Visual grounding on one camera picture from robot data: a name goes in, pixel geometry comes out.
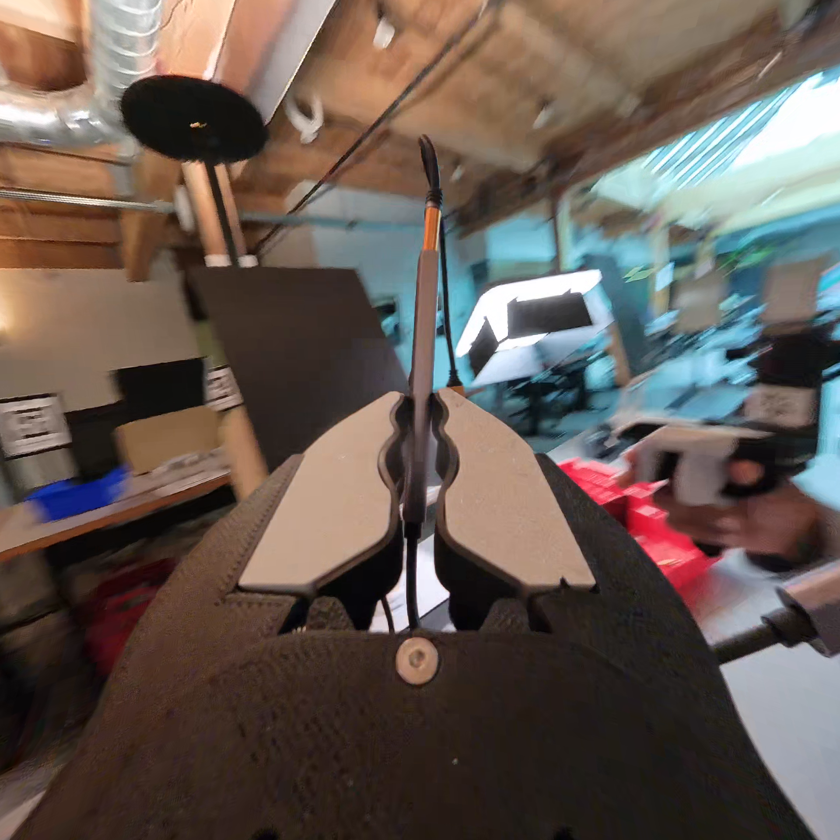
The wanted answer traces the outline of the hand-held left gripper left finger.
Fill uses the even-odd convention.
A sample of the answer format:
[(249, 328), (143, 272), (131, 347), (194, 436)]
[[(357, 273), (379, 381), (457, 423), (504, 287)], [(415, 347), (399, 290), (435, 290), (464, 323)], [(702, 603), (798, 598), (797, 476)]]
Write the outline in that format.
[(403, 572), (404, 395), (388, 392), (302, 454), (270, 513), (238, 588), (312, 604), (340, 601), (357, 629)]

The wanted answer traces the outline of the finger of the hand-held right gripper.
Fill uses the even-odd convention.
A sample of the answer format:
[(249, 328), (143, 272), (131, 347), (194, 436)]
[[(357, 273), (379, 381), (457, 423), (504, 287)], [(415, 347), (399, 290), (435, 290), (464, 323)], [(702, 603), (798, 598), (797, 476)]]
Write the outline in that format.
[(722, 505), (729, 481), (734, 434), (720, 429), (678, 429), (675, 498), (683, 505)]
[(630, 447), (624, 456), (620, 486), (670, 482), (676, 472), (676, 431), (658, 429)]

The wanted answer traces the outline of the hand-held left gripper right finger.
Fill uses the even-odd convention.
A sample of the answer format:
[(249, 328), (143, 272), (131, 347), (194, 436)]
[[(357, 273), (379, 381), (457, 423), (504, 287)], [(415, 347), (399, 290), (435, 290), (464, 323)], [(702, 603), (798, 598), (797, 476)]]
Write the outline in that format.
[(530, 446), (501, 420), (445, 388), (434, 395), (434, 567), (450, 622), (479, 630), (498, 602), (529, 611), (561, 589), (597, 583)]

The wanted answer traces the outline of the red plastic bin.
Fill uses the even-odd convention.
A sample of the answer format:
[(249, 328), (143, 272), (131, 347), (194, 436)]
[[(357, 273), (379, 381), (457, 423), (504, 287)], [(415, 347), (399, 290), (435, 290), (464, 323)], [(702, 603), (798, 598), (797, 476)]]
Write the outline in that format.
[(668, 525), (665, 511), (653, 501), (658, 484), (621, 486), (619, 468), (584, 458), (562, 460), (558, 467), (624, 526), (677, 590), (705, 575), (721, 558), (720, 551), (705, 553)]

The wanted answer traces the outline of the grey usb hub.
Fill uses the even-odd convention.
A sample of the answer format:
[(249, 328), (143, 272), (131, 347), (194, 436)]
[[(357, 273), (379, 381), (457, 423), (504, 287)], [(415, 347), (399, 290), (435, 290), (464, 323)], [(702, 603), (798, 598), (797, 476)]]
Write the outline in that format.
[(427, 507), (427, 462), (431, 436), (438, 295), (438, 252), (425, 248), (417, 264), (413, 357), (409, 376), (410, 424), (404, 449), (406, 468), (402, 518), (406, 540), (406, 611), (408, 626), (419, 628), (417, 548)]

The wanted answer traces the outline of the person's right hand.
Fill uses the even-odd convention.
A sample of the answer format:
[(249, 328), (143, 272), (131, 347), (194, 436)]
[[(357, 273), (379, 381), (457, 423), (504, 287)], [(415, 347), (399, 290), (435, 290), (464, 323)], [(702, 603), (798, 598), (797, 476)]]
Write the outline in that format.
[(673, 530), (698, 546), (771, 556), (793, 566), (816, 561), (827, 547), (822, 507), (790, 481), (728, 505), (694, 507), (679, 502), (664, 484), (654, 504)]

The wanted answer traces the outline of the large black board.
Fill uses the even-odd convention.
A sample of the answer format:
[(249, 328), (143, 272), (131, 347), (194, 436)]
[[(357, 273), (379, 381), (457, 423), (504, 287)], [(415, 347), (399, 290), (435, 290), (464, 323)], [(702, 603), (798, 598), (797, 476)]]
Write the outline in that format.
[(194, 268), (269, 472), (407, 374), (358, 273), (346, 268)]

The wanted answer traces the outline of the cardboard box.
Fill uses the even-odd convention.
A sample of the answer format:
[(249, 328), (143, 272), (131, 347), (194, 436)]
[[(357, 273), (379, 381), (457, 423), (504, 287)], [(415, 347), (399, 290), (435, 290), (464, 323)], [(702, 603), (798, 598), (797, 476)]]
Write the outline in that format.
[(218, 413), (195, 406), (117, 427), (113, 440), (135, 476), (150, 474), (176, 459), (212, 454), (220, 445)]

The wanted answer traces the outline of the white softbox light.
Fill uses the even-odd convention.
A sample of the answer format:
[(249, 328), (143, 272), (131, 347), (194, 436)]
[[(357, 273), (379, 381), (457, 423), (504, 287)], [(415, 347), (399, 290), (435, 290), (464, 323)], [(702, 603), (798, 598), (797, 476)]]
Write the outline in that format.
[(475, 389), (531, 380), (595, 347), (613, 321), (597, 269), (509, 281), (479, 295), (455, 356)]

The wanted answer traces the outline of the red cloth bag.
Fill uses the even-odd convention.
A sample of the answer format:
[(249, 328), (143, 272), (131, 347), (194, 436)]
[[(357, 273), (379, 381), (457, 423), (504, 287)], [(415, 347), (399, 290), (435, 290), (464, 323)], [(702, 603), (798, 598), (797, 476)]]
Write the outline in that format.
[(79, 607), (86, 654), (110, 676), (138, 621), (178, 565), (175, 557), (132, 565), (103, 580)]

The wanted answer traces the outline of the small blue bin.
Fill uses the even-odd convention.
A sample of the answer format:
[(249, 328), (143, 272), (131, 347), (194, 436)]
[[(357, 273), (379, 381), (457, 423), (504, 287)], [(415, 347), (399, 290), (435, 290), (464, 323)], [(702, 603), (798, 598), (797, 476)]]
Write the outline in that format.
[(26, 497), (44, 522), (80, 516), (105, 508), (119, 501), (129, 483), (131, 473), (119, 466), (105, 476), (90, 481), (64, 479), (41, 487)]

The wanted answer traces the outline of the white marker sign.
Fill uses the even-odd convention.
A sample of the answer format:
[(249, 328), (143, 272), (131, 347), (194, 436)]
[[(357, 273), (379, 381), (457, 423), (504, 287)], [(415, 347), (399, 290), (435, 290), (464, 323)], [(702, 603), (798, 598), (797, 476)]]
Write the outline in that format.
[(71, 434), (58, 394), (1, 400), (1, 449), (5, 459), (40, 455), (70, 444)]

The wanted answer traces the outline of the black floor lamp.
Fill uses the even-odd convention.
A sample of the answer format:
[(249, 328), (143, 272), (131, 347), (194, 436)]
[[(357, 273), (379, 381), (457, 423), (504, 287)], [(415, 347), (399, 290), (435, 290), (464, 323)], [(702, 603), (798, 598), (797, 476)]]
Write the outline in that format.
[(254, 158), (268, 141), (260, 112), (241, 93), (202, 78), (158, 75), (122, 95), (125, 128), (140, 144), (183, 165), (200, 165), (211, 211), (196, 210), (208, 266), (242, 267), (218, 168)]

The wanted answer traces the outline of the silver ventilation duct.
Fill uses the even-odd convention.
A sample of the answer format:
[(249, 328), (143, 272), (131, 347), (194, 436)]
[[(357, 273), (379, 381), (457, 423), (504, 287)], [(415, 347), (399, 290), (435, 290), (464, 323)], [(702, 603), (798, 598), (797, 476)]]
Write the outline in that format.
[(134, 82), (154, 73), (163, 5), (90, 2), (85, 81), (60, 91), (2, 86), (1, 141), (60, 149), (122, 141), (127, 132), (121, 101)]

